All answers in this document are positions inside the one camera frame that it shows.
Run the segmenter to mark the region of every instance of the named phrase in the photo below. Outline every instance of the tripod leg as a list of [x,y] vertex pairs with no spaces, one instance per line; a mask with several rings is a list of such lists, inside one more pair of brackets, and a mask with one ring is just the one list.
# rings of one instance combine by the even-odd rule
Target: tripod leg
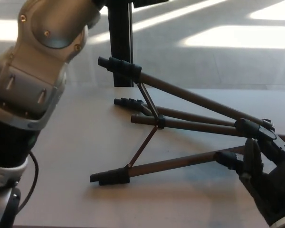
[[179,88],[177,86],[174,86],[172,84],[169,84],[167,82],[164,82],[160,79],[157,79],[155,77],[152,77],[148,74],[145,74],[141,72],[139,81],[141,83],[145,83],[147,85],[150,85],[154,88],[160,89],[168,94],[177,96],[179,98],[182,98],[186,101],[192,102],[194,104],[197,104],[201,107],[207,108],[209,110],[212,110],[216,113],[222,114],[224,116],[230,117],[231,119],[238,120],[240,118],[245,118],[248,120],[251,120],[261,126],[264,126],[267,129],[271,129],[272,125],[271,123],[255,118],[251,115],[248,115],[246,113],[240,112],[238,110],[235,110],[233,108],[230,108],[228,106],[225,106],[223,104],[220,104],[218,102],[215,102],[213,100],[210,100],[208,98],[205,98],[203,96],[200,96],[198,94],[195,94],[193,92],[190,92],[188,90]]
[[[131,122],[135,124],[137,123],[137,124],[154,125],[155,120],[153,117],[150,116],[132,115]],[[220,126],[208,123],[195,123],[195,122],[188,122],[182,120],[166,119],[165,127],[244,137],[244,135],[238,132],[234,127]]]
[[96,173],[90,176],[90,182],[98,181],[99,185],[126,184],[130,182],[130,177],[215,161],[217,152],[243,154],[244,146]]
[[205,117],[202,115],[181,112],[181,111],[159,107],[159,106],[157,106],[156,108],[160,114],[163,114],[164,116],[176,118],[176,119],[187,120],[187,121],[198,122],[198,123],[205,123],[205,124],[216,124],[216,125],[230,126],[230,127],[234,126],[234,123],[229,122],[229,121],[218,120],[218,119],[214,119],[210,117]]

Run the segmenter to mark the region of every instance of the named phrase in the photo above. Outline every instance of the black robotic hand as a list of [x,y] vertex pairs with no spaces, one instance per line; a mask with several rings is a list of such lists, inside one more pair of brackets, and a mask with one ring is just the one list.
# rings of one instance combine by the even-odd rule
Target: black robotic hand
[[[243,161],[234,153],[218,152],[215,160],[235,170],[271,228],[285,228],[285,142],[274,132],[246,119],[235,127],[247,137]],[[263,172],[263,153],[276,167]]]

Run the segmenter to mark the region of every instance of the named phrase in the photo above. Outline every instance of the black metal stand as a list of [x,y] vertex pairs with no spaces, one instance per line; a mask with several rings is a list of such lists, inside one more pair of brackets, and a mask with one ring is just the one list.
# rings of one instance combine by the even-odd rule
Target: black metal stand
[[[130,64],[125,61],[115,58],[110,58],[108,60],[100,57],[98,64],[107,68],[107,70],[111,72],[116,72],[128,77],[137,84],[147,105],[145,105],[141,100],[125,98],[115,99],[114,103],[145,114],[145,116],[133,115],[131,118],[132,123],[153,125],[154,128],[127,166],[117,170],[93,174],[90,177],[90,182],[98,181],[100,185],[129,183],[130,177],[212,161],[217,161],[228,167],[229,165],[232,166],[237,162],[235,153],[243,154],[245,151],[245,147],[240,146],[178,159],[133,166],[156,131],[165,127],[237,137],[266,139],[278,150],[283,150],[283,156],[285,156],[285,135],[275,134],[275,129],[270,120],[253,117],[188,90],[161,81],[155,77],[142,73],[142,68],[140,66]],[[157,107],[152,101],[144,83],[216,113],[227,116],[234,119],[236,122],[232,123],[196,114]]]
[[[108,0],[108,18],[113,57],[133,62],[132,1]],[[114,73],[115,87],[133,87],[133,81]]]

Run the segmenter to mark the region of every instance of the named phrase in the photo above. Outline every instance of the robotic hand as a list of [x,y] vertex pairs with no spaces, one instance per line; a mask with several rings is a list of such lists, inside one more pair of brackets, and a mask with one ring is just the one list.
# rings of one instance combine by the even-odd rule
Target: robotic hand
[[105,0],[27,0],[15,46],[0,56],[0,228],[19,210],[27,157],[65,89],[66,67],[86,44]]
[[[215,159],[237,172],[271,228],[285,228],[285,143],[273,130],[249,120],[238,120],[235,127],[247,136],[244,160],[221,152]],[[269,174],[263,172],[261,152],[276,165]]]

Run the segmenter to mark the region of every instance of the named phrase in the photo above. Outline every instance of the white table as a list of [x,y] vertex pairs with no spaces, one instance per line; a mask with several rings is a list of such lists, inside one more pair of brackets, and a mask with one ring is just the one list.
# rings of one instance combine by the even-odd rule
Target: white table
[[[259,118],[285,134],[285,92],[194,90]],[[227,119],[164,92],[149,90],[157,105]],[[15,225],[102,228],[267,227],[236,174],[214,162],[131,178],[127,185],[99,187],[90,174],[125,166],[151,126],[130,123],[130,111],[114,98],[142,99],[136,88],[68,87],[34,153],[40,176]],[[245,139],[164,129],[136,164],[243,145]],[[21,182],[31,186],[30,162]]]

